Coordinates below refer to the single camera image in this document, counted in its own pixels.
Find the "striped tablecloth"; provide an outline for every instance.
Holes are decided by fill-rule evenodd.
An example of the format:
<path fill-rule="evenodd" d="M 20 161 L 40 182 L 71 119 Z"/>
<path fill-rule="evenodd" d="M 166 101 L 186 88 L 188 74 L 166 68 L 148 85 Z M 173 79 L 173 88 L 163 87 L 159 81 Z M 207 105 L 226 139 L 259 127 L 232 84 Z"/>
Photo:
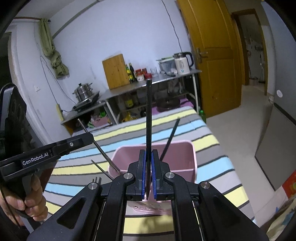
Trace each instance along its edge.
<path fill-rule="evenodd" d="M 230 159 L 194 109 L 182 107 L 154 115 L 152 142 L 166 142 L 177 117 L 181 120 L 173 141 L 190 140 L 194 144 L 198 166 L 196 183 L 209 181 L 255 222 L 249 199 Z M 120 146 L 146 143 L 146 118 L 99 130 L 93 135 L 112 158 Z M 49 217 L 96 177 L 102 178 L 102 184 L 110 181 L 90 159 L 100 163 L 104 170 L 108 169 L 108 163 L 93 144 L 63 156 L 58 161 L 44 192 Z M 172 217 L 146 215 L 127 206 L 123 240 L 174 240 Z"/>

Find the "kettle handle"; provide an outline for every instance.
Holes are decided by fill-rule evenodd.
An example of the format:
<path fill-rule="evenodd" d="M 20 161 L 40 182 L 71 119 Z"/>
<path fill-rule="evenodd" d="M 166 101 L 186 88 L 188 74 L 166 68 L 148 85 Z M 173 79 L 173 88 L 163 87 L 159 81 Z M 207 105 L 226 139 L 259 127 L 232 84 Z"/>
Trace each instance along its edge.
<path fill-rule="evenodd" d="M 183 54 L 186 56 L 186 55 L 190 55 L 190 58 L 191 58 L 191 65 L 189 65 L 189 61 L 188 61 L 188 65 L 189 65 L 189 68 L 191 68 L 193 65 L 194 65 L 194 60 L 193 60 L 193 56 L 190 52 L 183 52 Z"/>

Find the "electrical cord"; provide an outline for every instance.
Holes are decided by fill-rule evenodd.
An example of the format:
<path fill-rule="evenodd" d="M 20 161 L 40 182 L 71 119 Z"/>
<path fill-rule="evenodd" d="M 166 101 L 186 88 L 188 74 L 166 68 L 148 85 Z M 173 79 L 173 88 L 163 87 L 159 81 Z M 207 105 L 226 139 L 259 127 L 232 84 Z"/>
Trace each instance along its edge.
<path fill-rule="evenodd" d="M 46 62 L 46 60 L 44 59 L 44 57 L 40 55 L 39 58 L 40 58 L 40 62 L 41 62 L 41 66 L 42 66 L 42 69 L 43 69 L 43 73 L 44 73 L 45 79 L 46 79 L 46 81 L 47 81 L 47 84 L 48 84 L 48 86 L 49 86 L 49 88 L 50 88 L 50 91 L 51 91 L 51 93 L 52 93 L 52 96 L 53 96 L 53 98 L 54 98 L 56 104 L 58 104 L 58 102 L 57 102 L 57 99 L 55 98 L 54 93 L 53 93 L 53 91 L 52 91 L 52 88 L 51 88 L 51 86 L 50 86 L 50 84 L 49 84 L 49 82 L 48 82 L 48 79 L 47 79 L 47 76 L 46 76 L 46 74 L 45 74 L 45 70 L 44 70 L 44 67 L 43 67 L 43 64 L 42 64 L 42 60 L 41 60 L 41 58 L 43 58 L 43 60 L 44 60 L 44 62 L 45 62 L 45 64 L 46 64 L 46 67 L 47 67 L 48 70 L 51 72 L 53 78 L 56 80 L 56 82 L 57 82 L 57 84 L 59 85 L 59 87 L 61 88 L 62 92 L 66 95 L 66 97 L 67 97 L 69 100 L 71 100 L 74 104 L 76 104 L 76 103 L 75 103 L 75 102 L 74 102 L 74 101 L 73 101 L 73 100 L 72 100 L 72 99 L 71 99 L 71 98 L 70 98 L 70 97 L 64 92 L 64 90 L 62 89 L 61 85 L 60 85 L 59 82 L 57 81 L 56 77 L 53 75 L 51 69 L 48 67 L 47 62 Z"/>
<path fill-rule="evenodd" d="M 165 9 L 166 9 L 166 11 L 167 11 L 167 14 L 168 14 L 168 16 L 169 16 L 169 18 L 170 18 L 170 23 L 171 23 L 172 26 L 173 26 L 173 29 L 174 29 L 175 35 L 176 35 L 177 40 L 178 40 L 178 43 L 179 43 L 180 50 L 181 50 L 181 52 L 183 52 L 183 51 L 182 51 L 181 44 L 180 44 L 179 37 L 178 37 L 177 32 L 176 32 L 176 30 L 175 30 L 175 26 L 174 26 L 174 24 L 173 24 L 173 22 L 172 22 L 172 19 L 171 19 L 171 17 L 170 17 L 170 14 L 169 14 L 169 12 L 168 12 L 168 9 L 166 8 L 166 5 L 165 5 L 164 1 L 163 1 L 163 0 L 161 0 L 161 1 L 162 1 L 163 5 L 165 6 Z"/>
<path fill-rule="evenodd" d="M 19 222 L 17 221 L 17 218 L 15 217 L 15 214 L 12 212 L 12 210 L 11 210 L 11 208 L 10 208 L 10 205 L 8 204 L 8 202 L 7 202 L 7 200 L 6 200 L 6 197 L 5 197 L 4 192 L 3 192 L 3 189 L 2 189 L 2 185 L 0 185 L 0 191 L 1 191 L 2 197 L 3 197 L 3 199 L 4 199 L 4 202 L 5 202 L 5 204 L 6 204 L 7 208 L 8 208 L 8 210 L 9 210 L 11 216 L 13 217 L 15 223 L 17 224 L 18 228 L 20 229 L 21 226 L 20 226 Z"/>

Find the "metal screw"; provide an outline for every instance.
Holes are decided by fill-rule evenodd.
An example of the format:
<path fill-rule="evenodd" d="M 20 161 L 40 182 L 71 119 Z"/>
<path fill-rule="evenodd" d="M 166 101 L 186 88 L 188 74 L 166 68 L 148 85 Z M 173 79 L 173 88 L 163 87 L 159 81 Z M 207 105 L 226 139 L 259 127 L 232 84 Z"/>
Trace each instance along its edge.
<path fill-rule="evenodd" d="M 173 178 L 173 177 L 175 176 L 175 174 L 174 174 L 173 172 L 167 172 L 167 173 L 165 174 L 165 176 L 166 176 L 167 178 Z"/>
<path fill-rule="evenodd" d="M 133 174 L 127 172 L 126 174 L 123 175 L 123 177 L 124 177 L 125 179 L 131 179 L 131 178 L 133 177 Z"/>
<path fill-rule="evenodd" d="M 94 190 L 98 187 L 98 184 L 97 183 L 90 183 L 88 187 L 89 187 L 89 189 Z"/>
<path fill-rule="evenodd" d="M 200 185 L 201 185 L 202 188 L 204 188 L 204 189 L 208 189 L 208 188 L 210 187 L 210 184 L 209 184 L 208 182 L 202 182 Z"/>

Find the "white kettle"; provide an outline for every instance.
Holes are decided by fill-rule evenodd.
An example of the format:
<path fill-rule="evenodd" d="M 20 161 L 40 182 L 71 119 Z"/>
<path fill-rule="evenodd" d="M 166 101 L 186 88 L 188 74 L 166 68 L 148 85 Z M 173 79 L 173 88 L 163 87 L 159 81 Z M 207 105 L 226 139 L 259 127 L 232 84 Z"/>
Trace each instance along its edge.
<path fill-rule="evenodd" d="M 189 61 L 188 61 L 188 58 L 186 57 L 186 55 L 190 55 L 191 65 L 189 65 Z M 190 67 L 192 67 L 194 64 L 193 56 L 190 52 L 175 53 L 174 59 L 175 59 L 178 74 L 190 73 Z"/>

